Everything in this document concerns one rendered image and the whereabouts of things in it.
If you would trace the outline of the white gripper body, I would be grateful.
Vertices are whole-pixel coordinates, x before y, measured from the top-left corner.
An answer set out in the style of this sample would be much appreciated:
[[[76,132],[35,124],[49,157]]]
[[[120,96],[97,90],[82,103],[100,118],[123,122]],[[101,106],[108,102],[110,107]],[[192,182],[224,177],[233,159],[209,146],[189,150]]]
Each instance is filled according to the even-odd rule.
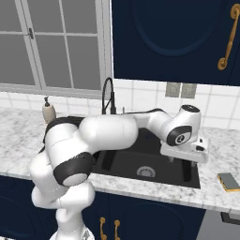
[[[186,142],[178,146],[169,146],[165,142],[162,142],[160,154],[170,158],[206,163],[208,161],[208,141]]]

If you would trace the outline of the navy base cupboard door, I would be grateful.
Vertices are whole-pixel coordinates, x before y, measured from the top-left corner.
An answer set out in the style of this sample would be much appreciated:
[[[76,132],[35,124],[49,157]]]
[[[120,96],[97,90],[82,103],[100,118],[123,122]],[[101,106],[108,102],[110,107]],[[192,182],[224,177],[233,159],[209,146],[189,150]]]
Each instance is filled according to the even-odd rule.
[[[110,194],[109,213],[121,240],[196,240],[205,210]]]
[[[57,231],[56,211],[33,205],[33,187],[30,180],[0,175],[0,236],[15,240],[49,240]],[[101,240],[100,230],[107,235],[107,240],[112,240],[108,202],[108,195],[97,191],[93,203],[82,211],[85,226],[95,240]]]

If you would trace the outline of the black sink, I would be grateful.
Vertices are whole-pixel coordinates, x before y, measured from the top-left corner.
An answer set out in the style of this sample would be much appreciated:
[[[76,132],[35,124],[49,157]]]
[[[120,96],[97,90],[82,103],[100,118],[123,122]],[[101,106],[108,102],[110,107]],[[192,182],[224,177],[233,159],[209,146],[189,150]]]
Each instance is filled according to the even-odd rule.
[[[198,166],[187,160],[162,156],[159,139],[145,128],[128,149],[94,154],[93,173],[126,177],[179,187],[200,188]]]

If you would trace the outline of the grey dishwasher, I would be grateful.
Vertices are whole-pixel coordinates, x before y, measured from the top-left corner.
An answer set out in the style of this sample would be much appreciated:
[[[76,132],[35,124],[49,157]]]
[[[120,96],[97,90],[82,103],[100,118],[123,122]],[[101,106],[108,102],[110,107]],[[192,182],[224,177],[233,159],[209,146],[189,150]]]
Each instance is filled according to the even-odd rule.
[[[223,222],[219,212],[206,210],[196,240],[240,240],[240,215],[230,214],[230,218],[239,224]]]

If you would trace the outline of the beige soap dispenser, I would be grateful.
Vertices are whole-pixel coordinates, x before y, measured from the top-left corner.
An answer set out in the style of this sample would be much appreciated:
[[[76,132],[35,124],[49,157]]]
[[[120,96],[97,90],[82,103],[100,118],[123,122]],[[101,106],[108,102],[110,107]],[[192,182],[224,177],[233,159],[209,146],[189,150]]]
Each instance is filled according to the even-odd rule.
[[[54,106],[49,102],[48,97],[44,98],[45,103],[42,106],[42,115],[46,124],[49,124],[56,118],[56,112]]]

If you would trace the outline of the grey wall socket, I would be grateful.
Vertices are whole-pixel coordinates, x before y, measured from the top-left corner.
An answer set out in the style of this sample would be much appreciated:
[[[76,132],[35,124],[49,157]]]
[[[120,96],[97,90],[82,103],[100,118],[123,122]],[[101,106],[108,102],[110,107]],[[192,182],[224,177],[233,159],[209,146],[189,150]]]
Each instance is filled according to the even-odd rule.
[[[180,94],[180,82],[167,82],[165,96],[167,98],[178,98]]]
[[[196,83],[184,83],[182,86],[181,98],[195,98],[196,90]]]

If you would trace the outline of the black tap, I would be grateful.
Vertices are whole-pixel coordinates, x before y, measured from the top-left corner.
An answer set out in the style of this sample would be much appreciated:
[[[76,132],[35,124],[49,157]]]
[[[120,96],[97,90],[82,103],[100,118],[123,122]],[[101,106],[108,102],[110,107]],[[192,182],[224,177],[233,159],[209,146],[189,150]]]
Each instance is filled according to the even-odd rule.
[[[111,86],[111,93],[110,93],[110,99],[108,101],[108,103],[105,103],[105,95],[106,95],[106,88],[107,88],[107,84],[109,84]],[[117,114],[116,112],[116,106],[115,106],[115,93],[114,93],[114,88],[113,88],[113,79],[111,77],[108,77],[103,85],[103,89],[102,89],[102,99],[101,99],[101,113],[102,114],[106,114],[107,108],[108,106],[110,107],[110,113],[111,114]]]

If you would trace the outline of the grey framed window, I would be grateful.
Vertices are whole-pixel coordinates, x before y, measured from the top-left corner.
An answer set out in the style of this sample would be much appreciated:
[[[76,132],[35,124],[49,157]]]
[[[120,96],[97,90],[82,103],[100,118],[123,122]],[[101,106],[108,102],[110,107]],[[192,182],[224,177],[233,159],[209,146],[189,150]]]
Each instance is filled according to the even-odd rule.
[[[0,0],[0,91],[100,98],[112,75],[103,2]]]

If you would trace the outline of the yellow and grey sponge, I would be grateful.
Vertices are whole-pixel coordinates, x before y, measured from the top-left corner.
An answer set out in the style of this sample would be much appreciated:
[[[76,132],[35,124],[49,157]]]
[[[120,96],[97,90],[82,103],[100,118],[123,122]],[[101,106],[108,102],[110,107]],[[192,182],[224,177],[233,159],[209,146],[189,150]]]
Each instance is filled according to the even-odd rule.
[[[217,179],[227,192],[240,191],[240,185],[230,172],[219,173]]]

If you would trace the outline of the navy wall cupboard door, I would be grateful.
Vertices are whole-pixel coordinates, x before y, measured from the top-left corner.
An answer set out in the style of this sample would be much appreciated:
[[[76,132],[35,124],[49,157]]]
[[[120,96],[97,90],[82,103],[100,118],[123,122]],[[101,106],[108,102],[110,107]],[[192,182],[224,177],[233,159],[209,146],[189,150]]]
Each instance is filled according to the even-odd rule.
[[[240,0],[112,0],[116,79],[240,86],[240,17],[224,70]]]

